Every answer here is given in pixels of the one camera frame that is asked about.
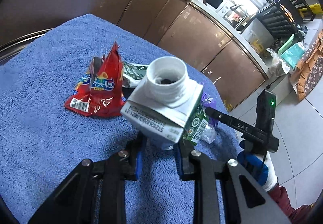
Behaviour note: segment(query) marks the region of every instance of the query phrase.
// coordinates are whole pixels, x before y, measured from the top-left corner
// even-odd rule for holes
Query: microwave
[[[209,6],[212,10],[214,10],[215,13],[219,14],[221,18],[228,12],[228,10],[230,10],[229,4],[232,6],[232,2],[229,2],[228,0],[205,0],[205,1],[206,1],[206,5]]]

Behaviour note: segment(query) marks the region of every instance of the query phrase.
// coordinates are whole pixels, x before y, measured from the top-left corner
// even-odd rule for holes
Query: red snack bag
[[[84,116],[110,117],[120,115],[125,102],[122,94],[123,65],[115,42],[108,56],[94,57],[76,85],[76,94],[64,107]]]

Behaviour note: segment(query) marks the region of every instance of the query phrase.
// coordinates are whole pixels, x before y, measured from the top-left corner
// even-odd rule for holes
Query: white and blue glove
[[[240,142],[240,147],[244,148],[244,141]],[[257,172],[259,172],[259,170],[262,167],[263,164],[263,159],[264,156],[262,155],[258,155],[258,154],[248,154],[245,153],[244,151],[240,152],[238,154],[238,162],[243,165],[244,167],[246,167],[246,163],[249,163],[250,165],[252,165],[253,167],[256,168]],[[271,161],[270,158],[270,154],[267,152],[266,155],[266,159],[264,161],[264,165],[261,169],[261,171],[259,172],[259,174],[257,174],[257,182],[263,187],[263,189],[268,192],[271,189],[273,189],[277,182],[278,182],[278,178],[275,175],[275,169],[274,169],[274,165]]]

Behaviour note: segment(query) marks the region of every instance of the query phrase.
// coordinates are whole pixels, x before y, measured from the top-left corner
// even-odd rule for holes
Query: silver bolt
[[[82,160],[82,166],[89,166],[91,164],[91,160],[90,159],[83,159]]]
[[[120,157],[127,157],[128,156],[128,152],[126,150],[121,150],[118,152],[118,155]]]
[[[228,161],[228,164],[229,164],[230,166],[237,166],[237,165],[238,165],[238,161],[237,161],[237,160],[235,160],[235,159],[230,159],[230,160]]]
[[[191,154],[192,154],[192,156],[200,156],[201,152],[194,149],[194,150],[191,151]]]

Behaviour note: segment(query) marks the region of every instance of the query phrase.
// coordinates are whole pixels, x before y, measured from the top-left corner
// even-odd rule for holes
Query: white countertop edge
[[[211,15],[213,18],[215,18],[220,24],[222,24],[228,31],[232,33],[235,38],[242,43],[242,45],[250,52],[252,57],[256,60],[256,62],[260,65],[260,67],[263,69],[265,74],[268,77],[271,77],[271,73],[269,72],[268,67],[264,63],[264,61],[260,58],[260,56],[256,53],[256,51],[250,46],[249,43],[228,23],[225,19],[221,18],[217,13],[215,13],[211,8],[206,6],[202,1],[200,0],[190,0],[192,3],[194,3],[196,6],[200,7],[202,10],[204,10],[206,13]]]

